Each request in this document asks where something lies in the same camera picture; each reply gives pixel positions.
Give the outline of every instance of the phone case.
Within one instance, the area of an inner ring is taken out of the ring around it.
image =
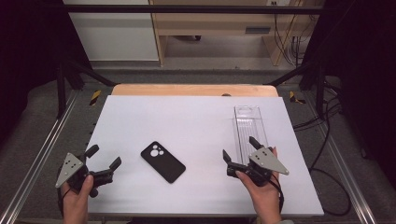
[[[186,170],[186,166],[158,142],[151,143],[140,155],[169,183],[175,182]]]

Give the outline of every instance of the person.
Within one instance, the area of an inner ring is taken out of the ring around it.
[[[236,172],[236,174],[247,188],[253,201],[254,209],[263,224],[293,223],[290,220],[282,221],[279,211],[279,192],[274,186],[267,184],[263,187],[257,187],[248,175],[242,172]],[[271,178],[274,183],[277,183],[279,173],[274,172]],[[67,182],[62,185],[62,192],[65,192],[63,193],[64,224],[85,224],[88,222],[88,196],[90,195],[92,186],[92,175],[87,175],[79,193],[70,189]]]

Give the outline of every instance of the transparent case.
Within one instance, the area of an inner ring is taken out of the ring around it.
[[[258,106],[238,105],[234,108],[234,139],[236,154],[239,163],[248,165],[248,155],[256,151],[248,141],[253,136],[262,145],[268,147],[264,126],[262,125],[262,114]]]

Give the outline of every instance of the wooden cabinet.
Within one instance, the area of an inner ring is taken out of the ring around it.
[[[320,2],[290,0],[289,6],[318,6]],[[267,6],[267,0],[150,0],[150,3],[152,5]],[[271,55],[273,65],[278,65],[281,51],[275,42],[275,36],[278,38],[278,45],[285,48],[291,36],[310,35],[317,17],[272,14],[152,14],[161,64],[166,50],[166,38],[169,35],[260,35]]]

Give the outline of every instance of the white wall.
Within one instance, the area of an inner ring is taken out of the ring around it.
[[[65,4],[147,5],[148,0],[64,0]],[[90,61],[158,61],[148,13],[70,13]]]

